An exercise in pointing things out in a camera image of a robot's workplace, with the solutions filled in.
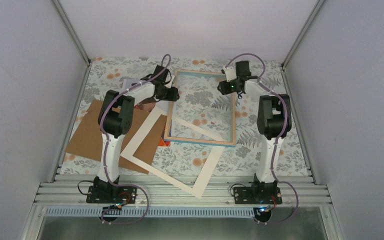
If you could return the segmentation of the cream mat board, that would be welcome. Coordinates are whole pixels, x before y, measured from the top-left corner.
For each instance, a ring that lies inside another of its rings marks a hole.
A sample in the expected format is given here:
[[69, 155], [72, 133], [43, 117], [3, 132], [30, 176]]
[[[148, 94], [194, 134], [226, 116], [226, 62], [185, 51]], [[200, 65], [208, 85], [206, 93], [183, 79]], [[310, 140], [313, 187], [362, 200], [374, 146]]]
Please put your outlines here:
[[195, 180], [193, 187], [189, 187], [183, 182], [169, 176], [168, 174], [161, 172], [160, 170], [154, 168], [153, 166], [143, 162], [134, 156], [134, 153], [139, 148], [140, 144], [143, 142], [145, 137], [148, 135], [154, 124], [157, 122], [160, 116], [166, 116], [167, 112], [162, 110], [159, 107], [155, 107], [144, 120], [143, 124], [139, 127], [137, 132], [133, 135], [131, 140], [125, 146], [123, 151], [120, 153], [120, 156], [130, 161], [131, 163], [147, 170], [148, 172], [154, 174], [160, 179], [172, 184], [173, 186], [183, 190], [184, 192], [193, 195], [196, 198], [201, 198], [206, 190], [208, 183], [213, 175], [213, 172], [219, 162], [225, 147], [223, 146], [214, 146], [209, 153], [209, 156], [202, 167], [198, 177]]

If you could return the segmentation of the teal wooden picture frame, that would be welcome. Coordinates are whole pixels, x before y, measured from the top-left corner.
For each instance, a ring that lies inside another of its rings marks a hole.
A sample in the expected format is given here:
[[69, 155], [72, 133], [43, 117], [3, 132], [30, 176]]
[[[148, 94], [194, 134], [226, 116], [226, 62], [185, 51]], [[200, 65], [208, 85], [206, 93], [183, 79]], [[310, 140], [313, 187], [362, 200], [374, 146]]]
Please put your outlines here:
[[170, 102], [164, 139], [171, 142], [234, 147], [236, 145], [236, 94], [217, 89], [225, 75], [176, 69], [172, 86], [179, 99]]

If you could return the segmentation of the printed photo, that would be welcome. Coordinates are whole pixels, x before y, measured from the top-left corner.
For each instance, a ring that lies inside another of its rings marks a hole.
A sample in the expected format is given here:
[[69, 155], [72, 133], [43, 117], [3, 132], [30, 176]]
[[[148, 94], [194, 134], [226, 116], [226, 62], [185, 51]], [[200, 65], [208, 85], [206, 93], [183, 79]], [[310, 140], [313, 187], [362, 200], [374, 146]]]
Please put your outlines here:
[[[134, 106], [133, 119], [132, 119], [133, 123], [132, 123], [132, 126], [130, 127], [130, 130], [125, 135], [122, 141], [121, 150], [123, 150], [126, 147], [130, 139], [136, 134], [136, 132], [142, 126], [145, 119], [148, 117], [149, 113], [156, 107], [156, 105], [157, 105], [157, 100], [154, 97], [148, 97]], [[161, 115], [161, 117], [162, 117], [162, 122], [155, 123], [156, 132], [160, 133], [160, 136], [156, 137], [156, 136], [153, 136], [152, 133], [150, 133], [150, 135], [147, 135], [147, 137], [144, 140], [147, 142], [151, 142], [153, 145], [155, 143], [158, 143], [158, 145], [155, 145], [158, 147], [169, 147], [170, 141], [164, 140], [164, 133], [165, 133], [164, 130], [165, 130], [165, 125], [167, 120], [167, 114], [165, 113], [164, 115]]]

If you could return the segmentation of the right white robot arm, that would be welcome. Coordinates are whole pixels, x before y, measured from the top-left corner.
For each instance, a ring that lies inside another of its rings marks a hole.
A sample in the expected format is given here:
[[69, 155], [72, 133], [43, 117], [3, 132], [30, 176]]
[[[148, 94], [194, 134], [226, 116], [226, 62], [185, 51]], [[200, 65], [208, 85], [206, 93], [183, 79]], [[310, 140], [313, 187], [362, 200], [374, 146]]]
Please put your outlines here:
[[263, 84], [260, 76], [252, 75], [247, 60], [238, 61], [234, 66], [227, 65], [221, 72], [226, 77], [217, 86], [222, 95], [237, 93], [240, 98], [250, 94], [258, 99], [256, 125], [262, 135], [260, 161], [253, 181], [250, 186], [232, 187], [235, 204], [281, 204], [276, 167], [281, 145], [292, 128], [290, 97], [275, 93]]

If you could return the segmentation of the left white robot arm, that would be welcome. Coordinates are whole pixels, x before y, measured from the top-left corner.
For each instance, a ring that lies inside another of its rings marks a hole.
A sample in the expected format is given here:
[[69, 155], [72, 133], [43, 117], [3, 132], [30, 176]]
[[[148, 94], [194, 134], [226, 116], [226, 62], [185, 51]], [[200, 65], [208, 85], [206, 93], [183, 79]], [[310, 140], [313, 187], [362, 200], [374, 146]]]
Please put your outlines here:
[[176, 87], [168, 87], [171, 72], [157, 65], [153, 73], [122, 92], [107, 91], [98, 124], [102, 133], [102, 154], [98, 174], [86, 194], [87, 203], [116, 203], [133, 195], [118, 185], [119, 160], [125, 135], [133, 124], [135, 105], [145, 99], [175, 102], [180, 98]]

